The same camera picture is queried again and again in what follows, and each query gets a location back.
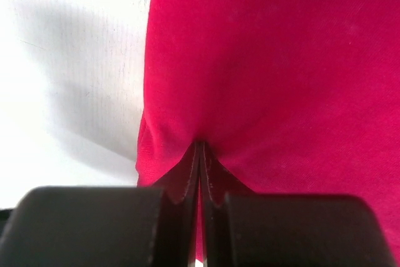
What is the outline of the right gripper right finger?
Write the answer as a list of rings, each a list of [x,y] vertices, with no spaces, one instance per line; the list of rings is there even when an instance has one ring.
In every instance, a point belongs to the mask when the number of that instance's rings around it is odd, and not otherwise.
[[[206,266],[395,266],[376,215],[345,194],[259,194],[199,148]]]

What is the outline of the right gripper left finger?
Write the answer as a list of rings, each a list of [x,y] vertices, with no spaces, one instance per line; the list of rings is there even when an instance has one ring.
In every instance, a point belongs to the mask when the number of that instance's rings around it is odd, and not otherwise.
[[[194,266],[199,145],[147,187],[46,186],[1,214],[2,266]]]

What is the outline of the magenta t shirt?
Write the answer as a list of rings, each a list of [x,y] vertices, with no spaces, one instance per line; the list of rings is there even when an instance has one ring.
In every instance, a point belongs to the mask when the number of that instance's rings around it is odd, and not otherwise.
[[[151,0],[138,183],[194,140],[261,193],[346,193],[399,256],[399,0]]]

